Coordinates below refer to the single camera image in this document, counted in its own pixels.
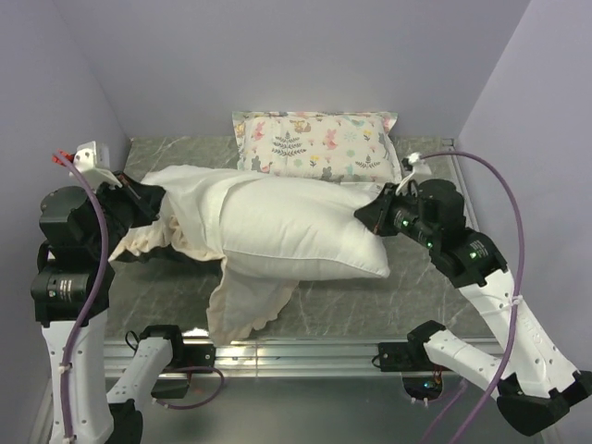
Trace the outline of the grey quilted plush pillowcase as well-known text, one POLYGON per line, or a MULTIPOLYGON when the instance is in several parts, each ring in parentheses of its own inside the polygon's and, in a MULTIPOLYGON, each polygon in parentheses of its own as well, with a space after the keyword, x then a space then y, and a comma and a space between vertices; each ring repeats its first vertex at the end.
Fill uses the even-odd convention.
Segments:
POLYGON ((158 219, 150 226, 131 228, 110 253, 109 262, 147 263, 153 259, 191 264, 220 261, 223 253, 209 248, 201 240, 190 242, 181 227, 170 200, 166 197, 158 219))

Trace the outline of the plain white pillow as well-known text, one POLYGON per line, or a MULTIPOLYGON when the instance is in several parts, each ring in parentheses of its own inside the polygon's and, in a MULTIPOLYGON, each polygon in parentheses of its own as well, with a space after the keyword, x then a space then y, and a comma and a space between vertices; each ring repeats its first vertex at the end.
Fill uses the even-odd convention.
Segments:
POLYGON ((354 216, 375 185, 271 178, 228 192, 219 224, 229 266, 254 278, 387 278, 383 241, 354 216))

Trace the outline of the white pillow with cream ruffle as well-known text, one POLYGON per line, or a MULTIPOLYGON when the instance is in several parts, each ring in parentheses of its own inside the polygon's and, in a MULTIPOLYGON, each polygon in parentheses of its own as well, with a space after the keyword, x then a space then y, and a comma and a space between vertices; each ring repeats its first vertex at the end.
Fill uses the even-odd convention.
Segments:
POLYGON ((246 339, 275 320, 298 285, 293 279, 248 277, 233 270, 223 252, 220 216, 227 195, 232 188, 257 179, 256 173, 198 166, 167 166, 141 179, 143 184, 165 189, 164 199, 170 200, 191 243, 202 241, 224 254, 222 277, 206 309, 209 338, 216 346, 246 339))

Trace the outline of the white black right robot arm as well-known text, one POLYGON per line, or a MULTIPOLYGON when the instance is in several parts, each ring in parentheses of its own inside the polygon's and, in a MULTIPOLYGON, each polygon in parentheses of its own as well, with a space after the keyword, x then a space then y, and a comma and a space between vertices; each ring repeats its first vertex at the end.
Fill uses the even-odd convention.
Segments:
POLYGON ((425 247, 431 264, 473 305, 504 349, 496 359, 428 321, 407 336, 412 366, 443 366, 481 388, 524 436, 556 424, 590 397, 590 372, 577 369, 549 338, 494 242, 468 227, 463 195, 453 183, 429 179, 409 184, 402 194, 387 184, 354 215, 380 237, 404 235, 425 247))

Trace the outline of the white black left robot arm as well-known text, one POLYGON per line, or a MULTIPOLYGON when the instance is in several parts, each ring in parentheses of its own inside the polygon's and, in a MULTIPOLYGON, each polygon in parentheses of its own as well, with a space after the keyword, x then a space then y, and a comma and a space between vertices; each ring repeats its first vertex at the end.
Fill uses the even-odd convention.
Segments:
POLYGON ((163 371, 186 361, 177 326, 148 326, 123 375, 105 387, 105 327, 115 271, 110 254, 132 228, 154 223, 163 188, 119 172, 119 183, 68 186, 47 194, 45 236, 31 283, 36 321, 50 356, 53 443, 139 443, 143 408, 163 371))

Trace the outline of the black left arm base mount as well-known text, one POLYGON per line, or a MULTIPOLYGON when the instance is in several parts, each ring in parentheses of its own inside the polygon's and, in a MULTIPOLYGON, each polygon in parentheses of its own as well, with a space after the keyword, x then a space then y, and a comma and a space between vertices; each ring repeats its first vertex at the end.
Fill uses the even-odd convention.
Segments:
POLYGON ((184 375, 183 388, 158 388, 154 386, 151 396, 152 403, 172 411, 189 411, 207 405, 212 402, 222 391, 226 383, 224 374, 215 368, 216 348, 213 345, 190 345, 182 353, 179 359, 174 359, 161 372, 164 374, 184 375), (177 405, 170 400, 183 399, 189 392, 194 375, 217 375, 218 385, 216 389, 205 399, 186 405, 177 405))

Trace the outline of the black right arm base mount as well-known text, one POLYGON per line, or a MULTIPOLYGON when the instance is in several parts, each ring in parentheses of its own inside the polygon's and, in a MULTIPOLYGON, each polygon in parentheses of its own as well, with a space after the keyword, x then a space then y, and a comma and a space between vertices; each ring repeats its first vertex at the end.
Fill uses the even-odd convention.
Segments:
POLYGON ((467 389, 467 383, 459 380, 451 388, 444 382, 446 367, 431 363, 424 352, 409 342, 380 342, 371 364, 381 373, 397 373, 401 376, 402 390, 411 404, 430 405, 456 400, 467 389))

